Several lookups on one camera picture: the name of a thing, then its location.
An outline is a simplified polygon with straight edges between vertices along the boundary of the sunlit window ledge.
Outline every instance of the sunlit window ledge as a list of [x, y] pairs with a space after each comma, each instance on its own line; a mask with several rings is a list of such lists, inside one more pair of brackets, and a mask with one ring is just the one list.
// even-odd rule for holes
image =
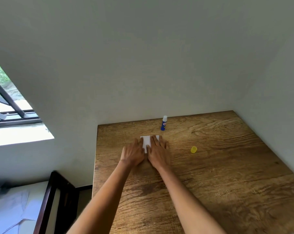
[[0, 128], [0, 145], [54, 139], [43, 123]]

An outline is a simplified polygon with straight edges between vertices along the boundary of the person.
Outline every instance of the person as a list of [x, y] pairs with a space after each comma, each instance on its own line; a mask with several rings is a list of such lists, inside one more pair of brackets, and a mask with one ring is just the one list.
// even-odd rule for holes
[[[150, 137], [147, 155], [162, 177], [172, 198], [185, 234], [226, 234], [199, 200], [183, 185], [170, 167], [171, 152], [162, 136]], [[92, 198], [67, 234], [106, 234], [110, 232], [122, 190], [131, 169], [144, 160], [143, 138], [124, 146], [121, 159], [97, 194]]]

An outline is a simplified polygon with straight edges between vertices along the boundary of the wood grain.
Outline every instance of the wood grain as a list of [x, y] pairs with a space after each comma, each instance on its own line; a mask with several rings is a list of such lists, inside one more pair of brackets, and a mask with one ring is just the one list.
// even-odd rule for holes
[[[294, 174], [233, 111], [168, 118], [164, 132], [161, 121], [98, 126], [93, 195], [125, 143], [160, 134], [174, 172], [227, 233], [294, 233]], [[127, 179], [110, 233], [184, 233], [147, 159]]]

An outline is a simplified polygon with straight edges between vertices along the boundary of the bed frame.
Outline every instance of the bed frame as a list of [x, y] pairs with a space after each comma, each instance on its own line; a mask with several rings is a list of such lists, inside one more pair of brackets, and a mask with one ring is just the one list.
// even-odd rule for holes
[[79, 190], [57, 171], [53, 171], [49, 178], [33, 234], [45, 234], [56, 189], [60, 190], [60, 198], [54, 233], [65, 234], [76, 219]]

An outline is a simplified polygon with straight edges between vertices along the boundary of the glue stick tube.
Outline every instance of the glue stick tube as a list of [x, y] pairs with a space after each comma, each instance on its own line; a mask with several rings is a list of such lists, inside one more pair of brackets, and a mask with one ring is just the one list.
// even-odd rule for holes
[[168, 117], [164, 116], [162, 119], [161, 130], [165, 130], [166, 122], [168, 121]]

